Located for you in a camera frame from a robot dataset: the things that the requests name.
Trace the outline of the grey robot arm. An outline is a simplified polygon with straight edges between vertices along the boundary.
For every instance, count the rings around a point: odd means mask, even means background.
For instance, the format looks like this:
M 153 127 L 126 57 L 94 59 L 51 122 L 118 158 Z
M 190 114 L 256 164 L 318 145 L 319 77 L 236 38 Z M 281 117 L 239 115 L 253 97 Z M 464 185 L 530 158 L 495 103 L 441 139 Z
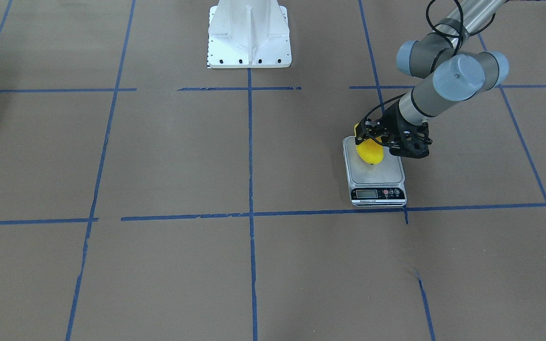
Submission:
M 381 118 L 370 114 L 355 125 L 357 155 L 378 164 L 395 157 L 429 155 L 428 121 L 452 106 L 501 84 L 509 75 L 506 56 L 498 51 L 462 53 L 461 48 L 494 20 L 502 0 L 464 0 L 420 41 L 407 41 L 397 52 L 397 69 L 421 79 L 411 91 L 391 99 Z

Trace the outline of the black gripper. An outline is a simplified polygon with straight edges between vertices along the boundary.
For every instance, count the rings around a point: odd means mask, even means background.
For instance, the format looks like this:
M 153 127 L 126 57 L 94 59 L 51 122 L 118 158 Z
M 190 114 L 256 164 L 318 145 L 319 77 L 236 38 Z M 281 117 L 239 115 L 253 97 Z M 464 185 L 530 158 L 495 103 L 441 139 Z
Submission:
M 355 145 L 372 140 L 373 143 L 388 147 L 395 157 L 429 156 L 431 138 L 428 136 L 428 124 L 413 125 L 404 119 L 399 101 L 386 108 L 378 121 L 362 120 L 355 125 Z

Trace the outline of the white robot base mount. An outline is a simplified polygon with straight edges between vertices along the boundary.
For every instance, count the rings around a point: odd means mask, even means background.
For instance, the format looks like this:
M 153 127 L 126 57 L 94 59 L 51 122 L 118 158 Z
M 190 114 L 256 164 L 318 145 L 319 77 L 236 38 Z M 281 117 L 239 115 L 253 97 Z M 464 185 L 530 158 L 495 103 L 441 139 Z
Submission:
M 208 35 L 210 68 L 292 64 L 288 11 L 277 0 L 220 0 L 209 9 Z

